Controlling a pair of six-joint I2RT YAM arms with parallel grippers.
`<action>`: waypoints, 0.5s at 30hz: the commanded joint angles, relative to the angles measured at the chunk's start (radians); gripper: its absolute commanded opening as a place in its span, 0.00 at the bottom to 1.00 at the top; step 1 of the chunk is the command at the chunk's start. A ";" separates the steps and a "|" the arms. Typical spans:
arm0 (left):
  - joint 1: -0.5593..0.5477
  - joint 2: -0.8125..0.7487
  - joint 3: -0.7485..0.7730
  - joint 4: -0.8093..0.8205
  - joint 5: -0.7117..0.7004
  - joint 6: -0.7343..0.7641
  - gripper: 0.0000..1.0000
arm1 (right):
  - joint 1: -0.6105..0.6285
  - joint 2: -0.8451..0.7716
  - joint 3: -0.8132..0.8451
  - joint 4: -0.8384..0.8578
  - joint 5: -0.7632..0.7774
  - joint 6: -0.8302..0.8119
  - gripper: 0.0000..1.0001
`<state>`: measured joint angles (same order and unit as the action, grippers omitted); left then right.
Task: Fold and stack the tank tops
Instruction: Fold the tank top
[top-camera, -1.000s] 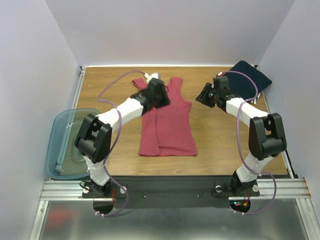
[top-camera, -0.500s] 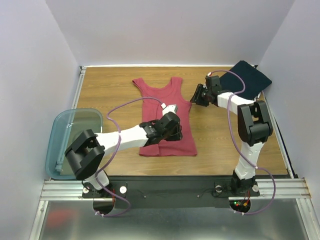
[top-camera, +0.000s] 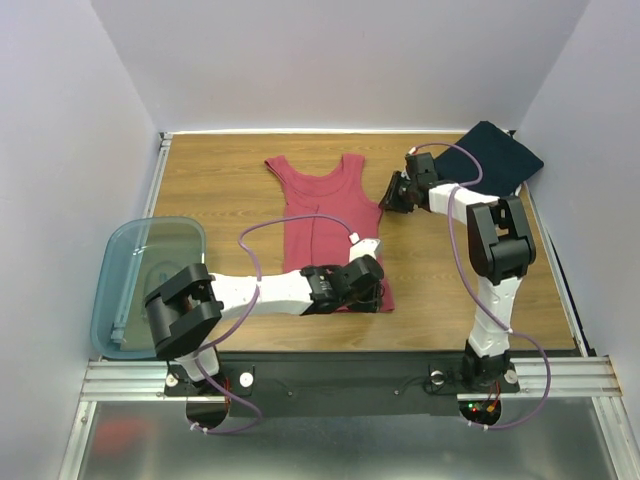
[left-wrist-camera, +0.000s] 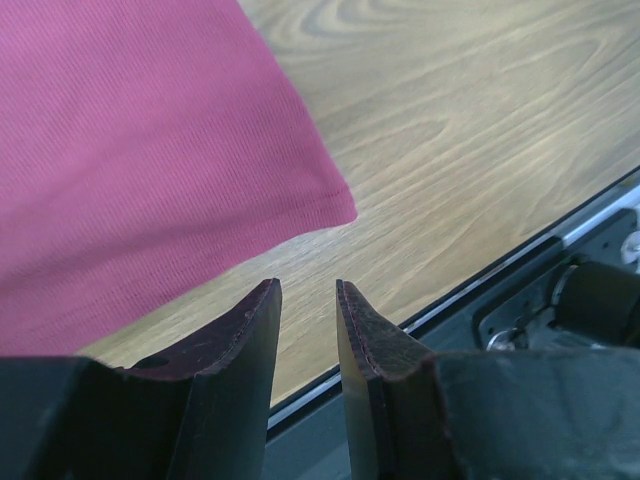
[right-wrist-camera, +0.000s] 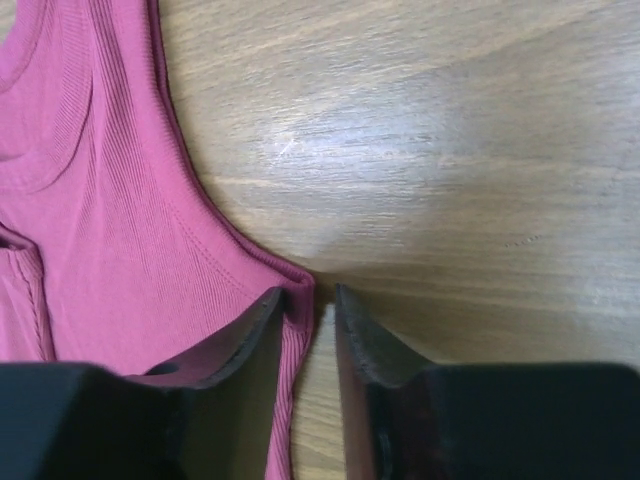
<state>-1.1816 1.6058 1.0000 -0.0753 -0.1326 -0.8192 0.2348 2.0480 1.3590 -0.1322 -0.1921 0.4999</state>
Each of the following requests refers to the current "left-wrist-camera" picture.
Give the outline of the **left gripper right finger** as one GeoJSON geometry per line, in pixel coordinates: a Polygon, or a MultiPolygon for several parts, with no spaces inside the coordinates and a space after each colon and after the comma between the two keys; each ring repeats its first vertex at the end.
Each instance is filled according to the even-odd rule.
{"type": "Polygon", "coordinates": [[[457,479],[432,376],[432,352],[336,283],[336,327],[351,475],[457,479]]]}

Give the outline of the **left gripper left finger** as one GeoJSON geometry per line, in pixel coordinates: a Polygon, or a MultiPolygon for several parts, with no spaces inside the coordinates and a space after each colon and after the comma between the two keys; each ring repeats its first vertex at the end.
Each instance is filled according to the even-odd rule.
{"type": "Polygon", "coordinates": [[[84,358],[77,479],[256,479],[281,317],[276,279],[130,368],[84,358]]]}

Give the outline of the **red tank top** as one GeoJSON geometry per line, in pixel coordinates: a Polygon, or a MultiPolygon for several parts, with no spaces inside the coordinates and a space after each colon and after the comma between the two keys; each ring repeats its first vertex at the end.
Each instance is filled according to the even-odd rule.
{"type": "Polygon", "coordinates": [[[66,355],[353,221],[235,1],[1,5],[1,352],[66,355]]]}

